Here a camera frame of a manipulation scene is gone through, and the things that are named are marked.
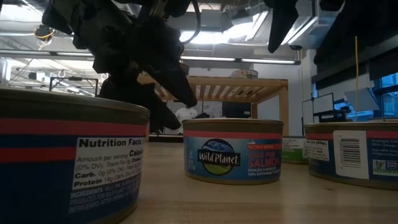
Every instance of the salmon can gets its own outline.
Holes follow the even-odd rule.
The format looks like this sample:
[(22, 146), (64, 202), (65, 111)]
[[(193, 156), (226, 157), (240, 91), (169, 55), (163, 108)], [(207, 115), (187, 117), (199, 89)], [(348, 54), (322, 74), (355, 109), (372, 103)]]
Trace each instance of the salmon can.
[(184, 121), (186, 175), (232, 185), (279, 180), (283, 125), (281, 121), (234, 118)]
[(346, 184), (398, 190), (398, 123), (305, 126), (310, 174)]
[(0, 223), (118, 223), (137, 205), (149, 111), (0, 88)]

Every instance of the barcode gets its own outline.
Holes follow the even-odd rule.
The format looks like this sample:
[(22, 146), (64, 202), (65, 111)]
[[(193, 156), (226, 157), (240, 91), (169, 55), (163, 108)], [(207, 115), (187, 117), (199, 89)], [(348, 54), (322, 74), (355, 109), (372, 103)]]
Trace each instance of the barcode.
[(303, 158), (306, 159), (307, 158), (307, 141), (304, 140), (303, 142)]
[(361, 149), (359, 139), (340, 139), (340, 162), (345, 167), (361, 168)]

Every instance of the nutrition facts label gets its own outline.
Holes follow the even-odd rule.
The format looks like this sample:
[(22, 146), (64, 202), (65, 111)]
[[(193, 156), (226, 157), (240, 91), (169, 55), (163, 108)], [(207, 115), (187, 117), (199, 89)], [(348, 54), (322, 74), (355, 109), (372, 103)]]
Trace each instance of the nutrition facts label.
[(145, 138), (78, 138), (72, 190), (111, 184), (141, 172)]

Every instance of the can label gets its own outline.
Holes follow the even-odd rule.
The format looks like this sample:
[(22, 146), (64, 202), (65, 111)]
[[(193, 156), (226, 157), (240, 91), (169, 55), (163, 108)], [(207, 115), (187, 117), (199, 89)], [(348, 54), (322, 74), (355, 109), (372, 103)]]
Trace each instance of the can label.
[(307, 153), (304, 150), (305, 138), (283, 138), (282, 160), (306, 161)]
[(185, 172), (224, 180), (280, 176), (280, 134), (184, 131)]
[(134, 206), (145, 130), (131, 124), (0, 119), (0, 173), (7, 183), (0, 185), (0, 192), (7, 192), (0, 223), (88, 223)]
[(308, 134), (310, 170), (333, 177), (398, 181), (398, 132)]

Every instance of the metal pipe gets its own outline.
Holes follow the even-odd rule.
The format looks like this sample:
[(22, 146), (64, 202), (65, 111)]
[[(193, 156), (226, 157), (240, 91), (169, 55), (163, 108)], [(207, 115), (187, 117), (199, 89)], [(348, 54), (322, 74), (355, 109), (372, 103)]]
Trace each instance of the metal pipe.
[[(31, 87), (50, 87), (49, 84), (10, 84), (9, 86), (18, 86), (18, 87), (25, 87), (25, 86), (31, 86)], [(82, 88), (82, 89), (95, 89), (95, 87), (91, 87), (91, 86), (62, 86), (62, 85), (57, 85), (57, 87), (53, 87), (53, 88)]]
[(5, 35), (9, 37), (24, 37), (24, 36), (29, 36), (29, 35), (35, 35), (34, 33), (18, 33), (18, 32), (0, 32), (0, 36)]

